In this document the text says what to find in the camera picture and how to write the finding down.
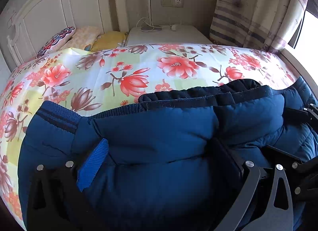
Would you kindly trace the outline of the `blue quilted down jacket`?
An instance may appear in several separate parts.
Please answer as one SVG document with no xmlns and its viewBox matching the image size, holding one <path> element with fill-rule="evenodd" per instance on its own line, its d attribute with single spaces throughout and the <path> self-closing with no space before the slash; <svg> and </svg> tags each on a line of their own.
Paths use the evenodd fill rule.
<svg viewBox="0 0 318 231">
<path fill-rule="evenodd" d="M 89 117 L 45 101 L 18 162 L 25 226 L 36 171 L 80 161 L 104 138 L 108 156 L 83 191 L 104 230 L 215 230 L 238 191 L 217 173 L 217 145 L 268 167 L 261 148 L 280 137 L 284 109 L 310 103 L 317 99 L 302 78 L 282 90 L 244 79 L 144 94 Z"/>
</svg>

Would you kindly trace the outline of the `floral bed quilt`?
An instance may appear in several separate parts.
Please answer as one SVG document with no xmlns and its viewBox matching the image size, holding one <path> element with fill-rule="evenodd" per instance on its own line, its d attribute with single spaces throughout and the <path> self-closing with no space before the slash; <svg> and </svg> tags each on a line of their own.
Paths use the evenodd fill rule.
<svg viewBox="0 0 318 231">
<path fill-rule="evenodd" d="M 17 165 L 33 114 L 51 101 L 83 116 L 136 103 L 142 94 L 253 79 L 273 89 L 299 74 L 277 55 L 214 44 L 148 44 L 98 52 L 69 48 L 1 75 L 1 198 L 24 227 Z"/>
</svg>

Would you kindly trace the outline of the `patterned striped curtain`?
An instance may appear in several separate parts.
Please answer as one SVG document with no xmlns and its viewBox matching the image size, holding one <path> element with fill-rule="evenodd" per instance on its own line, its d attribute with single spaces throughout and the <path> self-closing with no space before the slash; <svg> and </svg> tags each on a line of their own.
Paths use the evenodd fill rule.
<svg viewBox="0 0 318 231">
<path fill-rule="evenodd" d="M 308 0 L 217 0 L 210 39 L 215 44 L 279 53 L 297 30 Z"/>
</svg>

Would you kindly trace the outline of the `white wooden headboard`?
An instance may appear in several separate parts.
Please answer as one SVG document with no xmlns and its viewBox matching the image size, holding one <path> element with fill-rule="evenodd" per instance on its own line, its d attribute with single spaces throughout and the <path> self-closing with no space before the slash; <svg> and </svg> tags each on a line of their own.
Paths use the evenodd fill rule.
<svg viewBox="0 0 318 231">
<path fill-rule="evenodd" d="M 14 15 L 12 24 L 15 35 L 7 42 L 17 66 L 69 26 L 95 26 L 102 33 L 129 31 L 126 0 L 28 0 Z"/>
</svg>

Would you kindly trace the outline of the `wall socket panel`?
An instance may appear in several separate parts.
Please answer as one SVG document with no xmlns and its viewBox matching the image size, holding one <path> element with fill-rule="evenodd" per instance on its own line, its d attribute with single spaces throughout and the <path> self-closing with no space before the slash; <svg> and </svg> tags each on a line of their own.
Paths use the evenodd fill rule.
<svg viewBox="0 0 318 231">
<path fill-rule="evenodd" d="M 163 7 L 182 8 L 184 6 L 184 0 L 161 0 Z"/>
</svg>

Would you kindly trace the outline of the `beige patterned pillow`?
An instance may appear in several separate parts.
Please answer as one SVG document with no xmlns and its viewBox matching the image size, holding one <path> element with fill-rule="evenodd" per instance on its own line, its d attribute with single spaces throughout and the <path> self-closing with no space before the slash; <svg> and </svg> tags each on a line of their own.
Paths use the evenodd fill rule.
<svg viewBox="0 0 318 231">
<path fill-rule="evenodd" d="M 76 30 L 75 34 L 60 50 L 67 48 L 76 48 L 90 51 L 97 37 L 101 34 L 101 30 L 96 26 L 84 26 Z"/>
</svg>

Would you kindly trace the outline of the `dark window frame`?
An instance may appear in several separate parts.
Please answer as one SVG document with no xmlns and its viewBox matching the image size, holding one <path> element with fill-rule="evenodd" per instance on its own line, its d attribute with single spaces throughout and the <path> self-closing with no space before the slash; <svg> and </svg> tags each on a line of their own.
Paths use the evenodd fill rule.
<svg viewBox="0 0 318 231">
<path fill-rule="evenodd" d="M 288 44 L 296 50 L 304 50 L 317 45 L 317 16 L 306 10 Z"/>
</svg>

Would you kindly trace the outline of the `yellow floral pillow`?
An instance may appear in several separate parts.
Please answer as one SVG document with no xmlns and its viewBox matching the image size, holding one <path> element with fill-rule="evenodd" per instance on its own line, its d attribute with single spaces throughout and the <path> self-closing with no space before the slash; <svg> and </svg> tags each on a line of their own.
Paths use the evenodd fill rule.
<svg viewBox="0 0 318 231">
<path fill-rule="evenodd" d="M 127 34 L 124 32 L 110 31 L 99 35 L 92 47 L 89 49 L 91 52 L 97 52 L 108 49 L 115 49 L 124 46 L 127 39 Z"/>
</svg>

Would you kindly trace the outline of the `silver desk lamp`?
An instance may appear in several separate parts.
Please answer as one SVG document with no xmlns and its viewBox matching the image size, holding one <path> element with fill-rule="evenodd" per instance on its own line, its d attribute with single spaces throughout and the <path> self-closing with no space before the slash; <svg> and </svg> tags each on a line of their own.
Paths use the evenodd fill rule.
<svg viewBox="0 0 318 231">
<path fill-rule="evenodd" d="M 143 18 L 143 23 L 141 26 L 141 32 L 152 32 L 160 31 L 162 27 L 160 25 L 155 25 L 152 22 L 152 10 L 151 10 L 151 0 L 147 0 L 148 17 Z"/>
</svg>

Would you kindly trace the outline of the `embroidered decorative pillow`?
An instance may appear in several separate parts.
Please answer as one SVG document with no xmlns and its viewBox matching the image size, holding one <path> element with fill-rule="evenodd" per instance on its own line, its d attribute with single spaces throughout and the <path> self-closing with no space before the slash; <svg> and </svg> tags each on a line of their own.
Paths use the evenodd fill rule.
<svg viewBox="0 0 318 231">
<path fill-rule="evenodd" d="M 60 50 L 75 34 L 74 26 L 66 27 L 55 34 L 46 44 L 38 51 L 36 58 L 41 58 L 44 55 Z"/>
</svg>

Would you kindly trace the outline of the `white nightstand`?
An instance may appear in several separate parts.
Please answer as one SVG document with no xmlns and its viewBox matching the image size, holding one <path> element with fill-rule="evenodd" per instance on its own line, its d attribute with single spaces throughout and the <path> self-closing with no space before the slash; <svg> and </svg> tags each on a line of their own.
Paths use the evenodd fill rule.
<svg viewBox="0 0 318 231">
<path fill-rule="evenodd" d="M 140 26 L 130 30 L 125 46 L 146 44 L 211 44 L 212 42 L 191 25 L 163 27 Z"/>
</svg>

